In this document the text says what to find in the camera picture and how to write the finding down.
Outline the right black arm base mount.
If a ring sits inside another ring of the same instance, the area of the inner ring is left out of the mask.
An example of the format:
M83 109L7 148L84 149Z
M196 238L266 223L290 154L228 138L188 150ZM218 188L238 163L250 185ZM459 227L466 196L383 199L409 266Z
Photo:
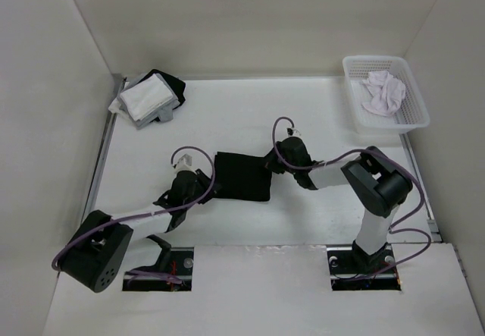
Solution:
M401 290L395 267L377 273L395 261L390 245L370 259L361 257L351 247L329 247L327 259L334 291Z

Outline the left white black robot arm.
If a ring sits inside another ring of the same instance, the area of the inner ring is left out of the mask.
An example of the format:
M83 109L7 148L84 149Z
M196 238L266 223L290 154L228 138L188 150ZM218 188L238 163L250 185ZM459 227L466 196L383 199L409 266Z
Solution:
M202 170L182 170L176 174L171 188L156 201L159 212L128 215L116 220L101 210L88 214L66 247L55 257L54 266L95 293L104 291L120 271L135 226L156 215L167 215L170 232L181 225L186 213L195 204L209 201L221 191L215 177Z

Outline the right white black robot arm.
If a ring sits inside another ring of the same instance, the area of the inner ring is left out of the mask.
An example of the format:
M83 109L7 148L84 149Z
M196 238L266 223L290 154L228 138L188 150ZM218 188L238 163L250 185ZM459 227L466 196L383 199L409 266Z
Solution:
M387 231L397 209L413 188L411 179L376 146L358 152L354 159L317 162L299 137L277 141L264 157L264 166L275 174L290 173L306 190L348 184L365 212L352 243L351 260L363 275L378 266L387 245Z

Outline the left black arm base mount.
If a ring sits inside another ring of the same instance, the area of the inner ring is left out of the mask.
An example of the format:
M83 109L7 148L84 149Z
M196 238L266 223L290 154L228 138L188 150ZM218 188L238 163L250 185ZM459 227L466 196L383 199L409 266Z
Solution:
M195 249L173 247L149 235L128 255L122 290L125 292L187 292L192 290Z

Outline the black tank top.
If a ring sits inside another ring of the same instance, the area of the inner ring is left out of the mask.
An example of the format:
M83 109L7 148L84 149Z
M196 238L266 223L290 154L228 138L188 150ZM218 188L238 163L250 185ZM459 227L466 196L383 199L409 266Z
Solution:
M271 198L272 172L262 157L217 152L214 157L218 199L268 202Z

